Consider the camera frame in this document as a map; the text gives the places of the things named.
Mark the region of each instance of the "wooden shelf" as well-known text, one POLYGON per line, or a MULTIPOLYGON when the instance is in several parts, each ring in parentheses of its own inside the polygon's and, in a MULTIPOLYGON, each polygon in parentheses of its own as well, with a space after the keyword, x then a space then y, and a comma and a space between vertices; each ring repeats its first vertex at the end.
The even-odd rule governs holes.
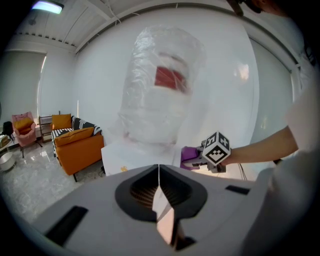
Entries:
POLYGON ((52 123, 52 115, 39 116, 39 127, 40 127, 43 143, 51 141, 51 128, 50 128, 51 123, 52 123))

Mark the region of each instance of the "orange armchair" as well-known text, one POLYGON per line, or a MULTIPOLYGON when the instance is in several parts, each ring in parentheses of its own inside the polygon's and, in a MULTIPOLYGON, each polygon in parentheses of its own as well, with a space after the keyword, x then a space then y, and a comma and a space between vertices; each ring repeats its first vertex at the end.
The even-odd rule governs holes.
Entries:
POLYGON ((20 145, 20 151, 22 151, 22 158, 24 158, 24 147, 31 144, 32 142, 37 142, 37 137, 36 137, 36 124, 33 123, 31 125, 31 131, 29 131, 29 133, 27 134, 20 134, 18 129, 15 128, 14 123, 17 121, 20 121, 24 118, 30 118, 31 120, 33 120, 34 118, 32 117, 31 112, 27 112, 24 114, 16 114, 16 115, 12 115, 12 128, 14 133, 16 134, 16 139, 18 140, 18 143, 20 145))

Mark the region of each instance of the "glossy floor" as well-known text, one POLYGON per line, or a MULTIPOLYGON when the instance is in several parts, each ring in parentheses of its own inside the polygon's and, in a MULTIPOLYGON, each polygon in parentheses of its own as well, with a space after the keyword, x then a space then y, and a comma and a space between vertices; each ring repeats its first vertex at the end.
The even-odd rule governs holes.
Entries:
POLYGON ((75 182, 54 158, 52 143, 42 145, 27 146, 24 158, 19 147, 13 149, 15 167, 0 172, 1 192, 9 208, 29 223, 74 189, 104 176, 101 172, 103 163, 98 161, 78 172, 78 182, 75 182))

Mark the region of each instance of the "plastic-wrapped object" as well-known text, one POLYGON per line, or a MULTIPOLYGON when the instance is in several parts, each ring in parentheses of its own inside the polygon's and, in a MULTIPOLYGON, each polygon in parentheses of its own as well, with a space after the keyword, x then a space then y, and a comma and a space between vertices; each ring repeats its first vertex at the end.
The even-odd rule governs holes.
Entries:
POLYGON ((118 129, 141 143, 175 144, 204 58, 204 46, 186 31, 145 28, 132 50, 118 129))

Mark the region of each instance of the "white box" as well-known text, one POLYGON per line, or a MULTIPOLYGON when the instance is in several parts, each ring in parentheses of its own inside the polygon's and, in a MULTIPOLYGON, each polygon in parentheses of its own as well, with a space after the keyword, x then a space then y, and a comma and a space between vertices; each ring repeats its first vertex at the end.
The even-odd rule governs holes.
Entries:
POLYGON ((205 140, 202 156, 217 166, 231 154, 229 140, 219 131, 205 140))

